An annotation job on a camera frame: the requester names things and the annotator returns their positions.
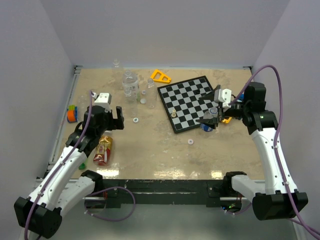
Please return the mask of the blue label clear bottle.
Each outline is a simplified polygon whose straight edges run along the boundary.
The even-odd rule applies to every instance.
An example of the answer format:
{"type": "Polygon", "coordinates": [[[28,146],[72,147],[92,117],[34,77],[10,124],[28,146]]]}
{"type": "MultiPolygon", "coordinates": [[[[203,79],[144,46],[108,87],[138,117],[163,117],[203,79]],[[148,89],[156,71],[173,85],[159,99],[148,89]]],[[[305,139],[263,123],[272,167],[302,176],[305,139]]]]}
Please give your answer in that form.
{"type": "Polygon", "coordinates": [[[207,110],[201,119],[200,128],[205,132],[212,132],[218,126],[218,108],[211,107],[207,110]]]}

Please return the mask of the brown tea bottle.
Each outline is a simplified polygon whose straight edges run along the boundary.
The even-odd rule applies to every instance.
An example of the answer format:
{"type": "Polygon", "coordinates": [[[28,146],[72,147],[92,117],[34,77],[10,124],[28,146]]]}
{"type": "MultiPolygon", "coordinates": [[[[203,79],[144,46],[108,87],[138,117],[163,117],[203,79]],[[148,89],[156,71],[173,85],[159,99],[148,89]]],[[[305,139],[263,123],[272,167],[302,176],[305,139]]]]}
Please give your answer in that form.
{"type": "Polygon", "coordinates": [[[107,166],[110,158],[113,145],[113,138],[109,135],[103,135],[95,148],[93,163],[98,166],[107,166]]]}

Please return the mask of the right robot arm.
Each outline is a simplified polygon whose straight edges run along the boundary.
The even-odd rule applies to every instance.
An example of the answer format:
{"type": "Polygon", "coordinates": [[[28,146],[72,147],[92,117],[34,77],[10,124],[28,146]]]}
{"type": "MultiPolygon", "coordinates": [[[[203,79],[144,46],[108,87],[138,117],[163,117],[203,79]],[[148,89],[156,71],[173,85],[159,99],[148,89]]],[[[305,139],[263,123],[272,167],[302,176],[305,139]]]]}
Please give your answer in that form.
{"type": "Polygon", "coordinates": [[[230,197],[237,193],[247,198],[260,221],[295,218],[308,203],[308,196],[300,192],[287,167],[279,139],[280,123],[274,112],[266,110],[266,87],[259,82],[249,83],[241,102],[231,99],[232,92],[220,85],[200,100],[218,104],[212,119],[198,122],[212,129],[225,117],[241,118],[251,136],[264,172],[264,184],[251,180],[242,171],[227,172],[221,190],[230,197]]]}

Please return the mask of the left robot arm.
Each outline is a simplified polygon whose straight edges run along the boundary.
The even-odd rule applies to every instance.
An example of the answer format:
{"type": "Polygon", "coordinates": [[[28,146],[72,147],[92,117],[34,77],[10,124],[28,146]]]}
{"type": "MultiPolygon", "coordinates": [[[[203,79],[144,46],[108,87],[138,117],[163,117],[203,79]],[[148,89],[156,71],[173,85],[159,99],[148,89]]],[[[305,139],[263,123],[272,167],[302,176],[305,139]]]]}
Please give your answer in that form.
{"type": "Polygon", "coordinates": [[[83,121],[69,135],[59,160],[40,185],[28,197],[15,201],[13,207],[21,227],[49,239],[58,231],[64,215],[83,197],[103,192],[102,176],[90,170],[74,186],[69,189],[65,186],[98,146],[104,132],[124,129],[120,106],[116,107],[116,114],[114,118],[112,111],[98,105],[87,108],[83,121]]]}

